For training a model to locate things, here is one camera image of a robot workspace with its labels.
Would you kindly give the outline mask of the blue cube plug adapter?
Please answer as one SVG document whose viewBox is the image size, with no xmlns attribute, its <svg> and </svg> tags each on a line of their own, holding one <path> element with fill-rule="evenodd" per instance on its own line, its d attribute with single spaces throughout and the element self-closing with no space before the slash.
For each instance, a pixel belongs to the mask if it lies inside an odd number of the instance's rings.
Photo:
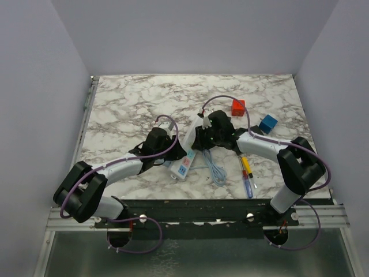
<svg viewBox="0 0 369 277">
<path fill-rule="evenodd" d="M 276 120 L 273 116 L 267 114 L 260 122 L 259 128 L 262 132 L 269 134 L 274 127 L 277 125 L 278 120 Z"/>
</svg>

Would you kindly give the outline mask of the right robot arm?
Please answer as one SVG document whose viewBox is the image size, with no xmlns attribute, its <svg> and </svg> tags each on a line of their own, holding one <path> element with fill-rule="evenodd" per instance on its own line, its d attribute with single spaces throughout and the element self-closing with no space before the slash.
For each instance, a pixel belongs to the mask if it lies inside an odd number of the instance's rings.
<svg viewBox="0 0 369 277">
<path fill-rule="evenodd" d="M 272 226 L 283 222 L 285 212 L 326 173 L 323 161 L 305 138 L 277 140 L 259 135 L 250 128 L 236 129 L 230 117 L 221 110 L 208 116 L 198 113 L 197 117 L 201 123 L 195 127 L 193 150 L 223 147 L 238 155 L 257 155 L 279 165 L 285 185 L 271 199 L 271 208 L 265 211 L 265 219 Z"/>
</svg>

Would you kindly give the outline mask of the white power strip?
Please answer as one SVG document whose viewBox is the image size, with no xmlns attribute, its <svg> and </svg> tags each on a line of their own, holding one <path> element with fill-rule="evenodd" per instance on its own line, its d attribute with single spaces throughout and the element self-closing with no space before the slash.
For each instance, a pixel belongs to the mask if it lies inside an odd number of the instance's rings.
<svg viewBox="0 0 369 277">
<path fill-rule="evenodd" d="M 183 158 L 172 162 L 169 166 L 171 177 L 173 179 L 184 180 L 189 172 L 191 164 L 196 156 L 196 152 L 192 150 L 192 145 L 195 142 L 196 132 L 195 128 L 202 125 L 203 119 L 196 115 L 190 127 L 187 130 L 186 135 L 180 142 L 182 148 L 185 150 L 186 154 Z"/>
</svg>

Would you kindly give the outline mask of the red cube plug adapter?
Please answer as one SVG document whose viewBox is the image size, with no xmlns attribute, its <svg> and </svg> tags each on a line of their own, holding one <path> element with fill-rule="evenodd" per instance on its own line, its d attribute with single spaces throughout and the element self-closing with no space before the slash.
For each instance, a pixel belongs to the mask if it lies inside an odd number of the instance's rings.
<svg viewBox="0 0 369 277">
<path fill-rule="evenodd" d="M 245 114 L 244 110 L 245 101 L 244 100 L 233 100 L 231 105 L 231 115 L 233 117 L 242 117 Z"/>
</svg>

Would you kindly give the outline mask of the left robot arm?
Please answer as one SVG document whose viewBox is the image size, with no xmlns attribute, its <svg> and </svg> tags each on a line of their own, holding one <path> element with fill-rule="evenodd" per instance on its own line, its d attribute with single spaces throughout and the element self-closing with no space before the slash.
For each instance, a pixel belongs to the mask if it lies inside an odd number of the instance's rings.
<svg viewBox="0 0 369 277">
<path fill-rule="evenodd" d="M 171 162 L 185 156 L 177 135 L 155 127 L 145 141 L 121 158 L 97 166 L 77 162 L 55 192 L 53 201 L 60 206 L 63 219 L 73 218 L 83 223 L 94 216 L 107 219 L 116 228 L 122 227 L 131 212 L 117 197 L 104 197 L 106 187 L 146 172 L 158 160 Z"/>
</svg>

